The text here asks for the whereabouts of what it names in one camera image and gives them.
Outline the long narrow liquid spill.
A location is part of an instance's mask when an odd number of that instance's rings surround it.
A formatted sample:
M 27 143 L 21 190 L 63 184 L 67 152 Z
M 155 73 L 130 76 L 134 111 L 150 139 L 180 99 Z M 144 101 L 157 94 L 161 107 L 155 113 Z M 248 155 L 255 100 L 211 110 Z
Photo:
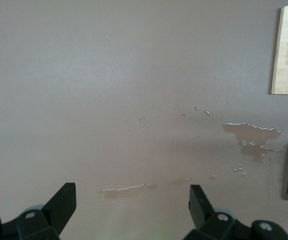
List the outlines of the long narrow liquid spill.
M 99 194 L 106 199 L 116 199 L 116 198 L 127 198 L 132 197 L 138 194 L 141 194 L 146 191 L 154 191 L 157 188 L 157 185 L 154 183 L 145 183 L 137 186 L 130 186 L 126 188 L 119 189 L 104 189 L 99 191 Z

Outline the large brown liquid spill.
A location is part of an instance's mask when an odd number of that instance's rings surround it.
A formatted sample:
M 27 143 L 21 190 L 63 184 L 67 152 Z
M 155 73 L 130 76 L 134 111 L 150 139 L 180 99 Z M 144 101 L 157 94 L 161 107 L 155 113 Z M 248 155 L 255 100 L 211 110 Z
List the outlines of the large brown liquid spill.
M 267 142 L 279 138 L 283 131 L 282 127 L 260 127 L 246 122 L 226 123 L 222 127 L 226 133 L 234 134 L 240 153 L 252 157 L 255 163 L 261 163 L 264 155 L 274 151 Z

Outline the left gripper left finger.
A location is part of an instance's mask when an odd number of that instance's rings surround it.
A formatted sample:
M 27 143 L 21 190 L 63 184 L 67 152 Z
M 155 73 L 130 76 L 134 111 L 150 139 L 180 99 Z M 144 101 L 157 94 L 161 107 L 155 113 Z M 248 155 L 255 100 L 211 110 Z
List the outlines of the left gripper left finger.
M 60 240 L 60 234 L 76 210 L 76 184 L 65 183 L 41 208 L 23 212 L 1 223 L 0 240 Z

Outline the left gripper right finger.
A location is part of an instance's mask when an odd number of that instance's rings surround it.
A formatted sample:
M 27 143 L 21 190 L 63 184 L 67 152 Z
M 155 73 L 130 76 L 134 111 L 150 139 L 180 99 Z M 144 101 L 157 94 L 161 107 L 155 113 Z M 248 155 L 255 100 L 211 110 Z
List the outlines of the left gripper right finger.
M 200 185 L 190 186 L 188 207 L 195 228 L 183 240 L 288 240 L 288 233 L 274 222 L 255 220 L 246 226 L 215 211 Z

